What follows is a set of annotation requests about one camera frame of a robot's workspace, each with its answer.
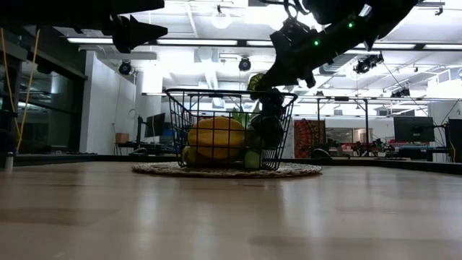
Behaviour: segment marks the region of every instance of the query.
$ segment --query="wire basket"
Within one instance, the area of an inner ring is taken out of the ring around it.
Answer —
[[[277,170],[297,95],[236,90],[166,90],[178,164]],[[256,95],[258,102],[250,95]]]

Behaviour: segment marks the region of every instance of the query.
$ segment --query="cardboard box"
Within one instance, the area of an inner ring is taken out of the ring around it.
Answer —
[[[115,142],[118,144],[125,144],[130,141],[130,134],[127,133],[117,133],[115,134]]]

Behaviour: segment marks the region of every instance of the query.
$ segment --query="spotlight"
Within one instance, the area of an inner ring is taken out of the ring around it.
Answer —
[[[404,98],[404,97],[410,97],[411,96],[411,90],[409,88],[403,88],[397,92],[391,93],[391,98]]]
[[[395,92],[395,93],[391,93],[391,96],[390,98],[400,98],[401,97],[401,92],[398,91],[398,92]]]
[[[131,66],[131,62],[130,61],[122,61],[122,64],[120,67],[118,67],[118,71],[122,74],[122,75],[131,75],[133,72],[134,72],[134,69],[133,67]]]
[[[410,96],[411,96],[411,91],[410,91],[408,88],[403,89],[403,90],[401,91],[401,96],[402,96],[402,97],[410,97]]]
[[[239,62],[239,70],[242,72],[246,72],[250,70],[251,67],[252,63],[250,62],[250,60],[247,57],[242,57]]]
[[[379,55],[369,55],[364,59],[360,59],[353,70],[358,74],[368,73],[369,70],[374,69],[377,64],[380,64],[383,61],[382,53]]]

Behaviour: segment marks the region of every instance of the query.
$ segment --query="wooden tabletop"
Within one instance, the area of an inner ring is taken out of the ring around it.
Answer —
[[[161,178],[131,163],[0,173],[2,259],[462,259],[462,178]]]

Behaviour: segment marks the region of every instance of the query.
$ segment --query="yellow squash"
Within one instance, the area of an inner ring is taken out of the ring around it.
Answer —
[[[202,119],[188,134],[189,145],[197,152],[214,160],[232,159],[245,146],[244,126],[227,117]]]

